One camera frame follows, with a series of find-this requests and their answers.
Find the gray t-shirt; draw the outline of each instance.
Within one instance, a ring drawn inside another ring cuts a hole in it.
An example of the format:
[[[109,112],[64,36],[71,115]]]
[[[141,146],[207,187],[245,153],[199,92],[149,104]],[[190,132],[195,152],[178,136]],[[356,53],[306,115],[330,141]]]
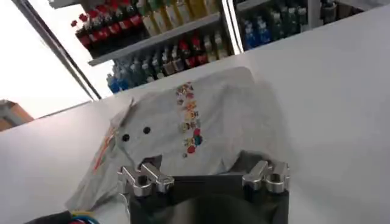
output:
[[[90,210],[116,193],[121,166],[162,156],[167,175],[229,172],[242,151],[272,155],[271,131],[247,69],[149,94],[119,112],[69,209]]]

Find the yellow cable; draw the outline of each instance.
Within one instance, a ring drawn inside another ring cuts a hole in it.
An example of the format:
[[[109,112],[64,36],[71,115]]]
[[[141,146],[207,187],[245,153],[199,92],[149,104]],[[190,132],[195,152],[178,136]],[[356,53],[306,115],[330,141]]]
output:
[[[89,215],[92,216],[92,212],[88,211],[71,211],[72,215]]]

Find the refrigerator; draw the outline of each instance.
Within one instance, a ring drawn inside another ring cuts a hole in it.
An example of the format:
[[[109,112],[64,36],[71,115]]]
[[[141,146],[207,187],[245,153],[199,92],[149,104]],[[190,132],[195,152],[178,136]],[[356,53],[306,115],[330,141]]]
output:
[[[298,35],[339,14],[333,0],[12,1],[93,100]],[[284,31],[278,38],[274,17]]]

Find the store shelf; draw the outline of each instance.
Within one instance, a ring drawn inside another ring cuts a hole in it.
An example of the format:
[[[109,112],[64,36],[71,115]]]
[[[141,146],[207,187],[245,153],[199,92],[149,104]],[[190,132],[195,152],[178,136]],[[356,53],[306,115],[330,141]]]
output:
[[[142,49],[151,47],[155,44],[162,43],[162,42],[167,41],[171,38],[174,38],[174,37],[177,37],[181,34],[187,33],[189,31],[198,29],[200,27],[203,27],[203,26],[206,26],[209,24],[213,24],[213,23],[219,21],[220,17],[221,17],[221,14],[219,12],[214,13],[212,15],[203,17],[199,20],[184,24],[178,28],[172,29],[172,30],[167,31],[165,33],[162,33],[160,35],[150,37],[150,38],[145,39],[143,41],[129,45],[125,48],[119,49],[117,51],[111,52],[111,53],[103,55],[103,56],[100,56],[92,61],[89,61],[88,63],[91,66],[95,66],[95,65],[101,64],[103,62],[112,60],[112,59],[126,56],[128,54],[131,54],[132,52],[140,51]]]
[[[368,11],[370,9],[381,6],[381,4],[374,1],[364,1],[364,0],[337,0],[337,2],[343,3],[344,5],[349,5],[354,8]]]
[[[269,2],[269,0],[246,0],[237,4],[237,11],[243,12],[265,2]]]
[[[49,0],[49,5],[54,9],[59,9],[62,7],[79,4],[78,0]]]

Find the red bottle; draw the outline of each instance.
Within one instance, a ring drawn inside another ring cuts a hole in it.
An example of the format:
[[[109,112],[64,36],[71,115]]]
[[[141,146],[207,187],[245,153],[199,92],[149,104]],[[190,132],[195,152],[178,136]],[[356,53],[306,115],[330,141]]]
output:
[[[93,26],[91,21],[88,19],[88,17],[84,14],[79,15],[79,19],[83,22],[83,28],[85,30],[85,33],[88,35],[88,37],[91,40],[91,56],[92,57],[97,57],[101,55],[99,52],[99,47],[100,47],[100,41],[97,36],[95,36],[93,32]]]
[[[132,33],[136,40],[147,38],[147,32],[142,22],[142,17],[130,0],[121,0],[122,10],[132,23]]]
[[[113,1],[111,7],[114,11],[119,26],[122,29],[124,36],[128,39],[132,34],[132,22],[126,17],[126,14],[119,8],[118,3]]]
[[[87,32],[85,31],[84,27],[78,27],[77,21],[73,20],[71,23],[71,26],[76,29],[75,35],[77,39],[79,39],[80,43],[88,50],[91,51],[91,39],[88,36]]]
[[[119,26],[118,22],[116,21],[115,16],[113,13],[108,11],[108,8],[104,5],[98,5],[96,9],[101,13],[101,18],[103,22],[103,26],[108,28],[110,32],[109,42],[110,45],[113,48],[119,47],[119,42],[121,41],[121,27]]]
[[[98,16],[98,12],[95,10],[91,10],[88,12],[90,16],[90,23],[92,24],[92,33],[93,36],[97,38],[99,44],[98,44],[98,51],[101,54],[106,54],[110,51],[110,31],[108,27],[105,27],[103,24],[102,19]]]
[[[193,43],[194,55],[196,57],[198,64],[199,65],[207,64],[208,63],[207,54],[202,49],[202,46],[200,45],[199,37],[193,36],[192,43]]]
[[[182,51],[183,58],[184,58],[184,61],[185,61],[187,68],[190,69],[190,68],[196,67],[197,66],[196,58],[194,56],[192,56],[191,51],[190,51],[190,47],[188,47],[188,44],[182,40],[179,43],[179,48]]]

